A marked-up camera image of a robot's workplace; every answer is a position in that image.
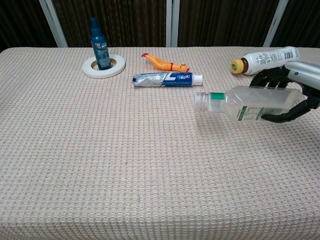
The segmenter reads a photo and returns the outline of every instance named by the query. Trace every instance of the toothpaste cap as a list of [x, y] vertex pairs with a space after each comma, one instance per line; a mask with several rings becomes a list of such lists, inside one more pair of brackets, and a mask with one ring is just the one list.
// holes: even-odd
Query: toothpaste cap
[[202, 85], [202, 74], [200, 74], [200, 75], [193, 74], [193, 83], [192, 83], [192, 85], [193, 86]]

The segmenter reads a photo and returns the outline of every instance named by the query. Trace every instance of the toothpaste tube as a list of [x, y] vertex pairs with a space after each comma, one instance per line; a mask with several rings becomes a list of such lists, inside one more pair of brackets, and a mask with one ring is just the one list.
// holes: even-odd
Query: toothpaste tube
[[202, 74], [191, 72], [156, 72], [142, 73], [133, 76], [135, 87], [191, 87], [202, 85]]

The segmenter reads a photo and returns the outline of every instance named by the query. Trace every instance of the white plastic bottle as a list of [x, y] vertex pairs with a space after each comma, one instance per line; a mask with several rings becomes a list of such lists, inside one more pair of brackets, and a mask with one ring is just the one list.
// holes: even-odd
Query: white plastic bottle
[[226, 93], [197, 92], [194, 110], [224, 113], [233, 121], [265, 121], [262, 115], [287, 113], [303, 100], [297, 89], [236, 86]]
[[273, 51], [247, 53], [241, 59], [232, 61], [231, 72], [234, 74], [254, 75], [264, 69], [280, 67], [288, 61], [297, 61], [299, 58], [299, 50], [293, 46]]

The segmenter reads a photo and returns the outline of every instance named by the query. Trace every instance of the blue spray bottle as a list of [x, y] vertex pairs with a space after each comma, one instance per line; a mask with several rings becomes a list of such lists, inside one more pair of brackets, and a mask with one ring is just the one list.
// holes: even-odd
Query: blue spray bottle
[[99, 70], [111, 68], [107, 41], [95, 16], [90, 17], [91, 43]]

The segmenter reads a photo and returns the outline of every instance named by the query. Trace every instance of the plastic bottle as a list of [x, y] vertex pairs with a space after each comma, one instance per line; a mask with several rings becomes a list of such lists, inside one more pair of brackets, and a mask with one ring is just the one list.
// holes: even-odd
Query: plastic bottle
[[133, 76], [135, 87], [191, 87], [202, 85], [202, 74], [192, 72], [155, 72]]
[[106, 70], [112, 67], [107, 48], [105, 35], [102, 34], [101, 28], [95, 16], [90, 17], [91, 44], [96, 58], [99, 70]]
[[233, 121], [265, 121], [262, 115], [287, 113], [303, 100], [297, 89], [236, 86], [226, 93], [197, 92], [194, 110], [224, 113]]
[[296, 61], [299, 58], [299, 50], [292, 46], [274, 51], [247, 53], [241, 59], [232, 61], [231, 72], [234, 74], [254, 75], [264, 69], [280, 67], [288, 61]]

